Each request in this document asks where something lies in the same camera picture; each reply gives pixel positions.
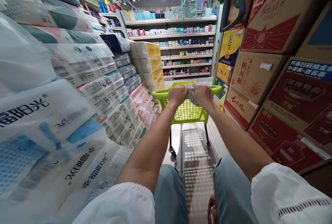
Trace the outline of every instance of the person's right hand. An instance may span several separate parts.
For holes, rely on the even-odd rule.
[[[214,102],[212,90],[203,83],[193,83],[193,85],[196,87],[196,91],[194,92],[191,90],[190,93],[195,102],[206,110],[207,108],[213,106]]]

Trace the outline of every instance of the shopping cart handle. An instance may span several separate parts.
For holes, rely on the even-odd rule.
[[[163,90],[153,91],[152,97],[156,100],[167,100],[168,99],[168,92],[169,90],[175,85],[172,84],[171,87]],[[222,86],[209,86],[209,88],[212,90],[213,94],[220,94],[222,92]]]

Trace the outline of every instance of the forearm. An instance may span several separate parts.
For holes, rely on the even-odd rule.
[[[115,184],[134,182],[154,193],[176,110],[176,105],[167,104],[128,158]]]
[[[250,182],[264,166],[273,162],[263,148],[226,116],[218,106],[213,103],[206,111],[215,122],[229,153]]]

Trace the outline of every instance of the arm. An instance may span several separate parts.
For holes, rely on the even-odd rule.
[[[274,161],[258,143],[219,109],[208,86],[200,83],[194,85],[196,91],[191,91],[191,95],[211,116],[229,153],[251,182],[263,167]]]
[[[154,193],[167,150],[172,120],[187,94],[188,88],[184,85],[175,86],[169,91],[168,104],[128,158],[115,184],[133,182]]]

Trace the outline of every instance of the person's left hand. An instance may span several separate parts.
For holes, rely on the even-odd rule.
[[[179,107],[187,98],[187,94],[187,85],[177,85],[171,88],[168,92],[168,103],[172,103],[176,107]]]

